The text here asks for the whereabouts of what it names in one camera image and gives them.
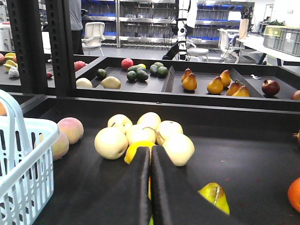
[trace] black tray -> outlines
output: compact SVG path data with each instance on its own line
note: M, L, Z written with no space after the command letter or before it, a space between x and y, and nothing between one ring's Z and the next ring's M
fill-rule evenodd
M160 88L152 84L152 82L156 82L157 79L149 79L144 89L139 85L132 85L130 83L127 83L126 72L120 68L122 60L123 58L111 57L107 57L106 59L96 59L90 65L86 66L85 71L82 71L82 73L77 77L77 79L86 77L89 80L94 81L97 70L99 68L107 68L110 74L112 74L112 72L115 72L117 76L122 75L125 83L122 83L120 90L80 88L76 90L74 95L76 97L93 97L114 100L121 99L175 104L189 103L191 105L226 106L236 108L272 109L284 111L299 110L299 102L297 100L291 100L290 98L293 91L300 90L300 77L296 73L284 69L283 67L160 60L160 62L164 63L167 68L173 66L175 71L174 79L165 79L165 82L167 82L169 88L164 90L165 92L162 92L160 91ZM157 60L133 59L133 61L135 65L143 63L147 68L149 68L150 65L152 65ZM184 89L182 88L180 78L186 68L190 68L198 77L201 76L198 82L198 88L194 92L184 91ZM248 84L253 92L255 92L255 94L252 95L253 97L226 96L226 90L223 91L221 95L208 94L206 90L207 84L215 76L220 75L226 69L234 69L235 71L237 71L239 77ZM272 77L273 79L279 81L281 86L280 95L276 95L276 97L274 98L265 98L261 91L261 84L259 83L263 82L263 80L255 80L253 82L256 82L257 84L252 84L252 81L248 80L248 77L252 74L263 78Z
M194 190L213 181L221 184L231 217L245 224L299 223L300 214L289 204L287 190L300 176L300 149L292 138L300 128L300 112L46 96L24 110L25 117L55 122L76 117L84 126L83 138L54 162L54 194L34 224L95 221L97 213L88 211L95 210L128 165L123 157L104 160L95 151L94 138L115 114L136 123L150 111L162 120L179 122L194 142L194 155L179 167Z

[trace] red apple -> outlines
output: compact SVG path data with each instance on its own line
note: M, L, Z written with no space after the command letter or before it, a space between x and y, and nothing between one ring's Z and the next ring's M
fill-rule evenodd
M87 64L83 61L77 61L74 63L74 66L75 66L75 72L77 70L80 70L81 68L85 67Z
M47 78L48 78L48 79L51 79L52 76L53 76L52 73L50 73L50 72L47 73Z
M293 100L300 100L300 90L297 90L293 93L291 99Z
M134 65L134 63L133 63L132 59L130 59L130 58L123 59L121 62L121 66L125 70L127 70L129 67L131 67L133 65Z
M276 95L280 90L279 83L274 80L265 80L262 84L262 91L266 95L273 96Z

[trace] white basket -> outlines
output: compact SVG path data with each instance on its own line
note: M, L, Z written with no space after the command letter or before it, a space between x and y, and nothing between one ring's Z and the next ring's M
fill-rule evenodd
M0 224L31 225L53 194L51 146L58 126L23 118L17 101L2 90L0 102L7 112L0 116Z

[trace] person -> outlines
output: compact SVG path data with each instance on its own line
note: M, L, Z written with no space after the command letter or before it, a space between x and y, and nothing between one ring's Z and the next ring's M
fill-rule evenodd
M81 0L69 0L73 54L84 55L81 42L83 24L81 19Z

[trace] wall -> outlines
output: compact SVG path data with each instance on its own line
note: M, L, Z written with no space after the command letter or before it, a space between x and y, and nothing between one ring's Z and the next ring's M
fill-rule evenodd
M254 5L254 11L253 11L253 19L252 19L252 24L253 28L252 31L253 32L257 32L258 31L258 23L264 20L264 11L266 9L266 5L267 4L274 4L274 2L277 0L247 0L247 2L255 2Z
M300 26L300 1L299 0L275 0L271 20L277 19L288 26Z

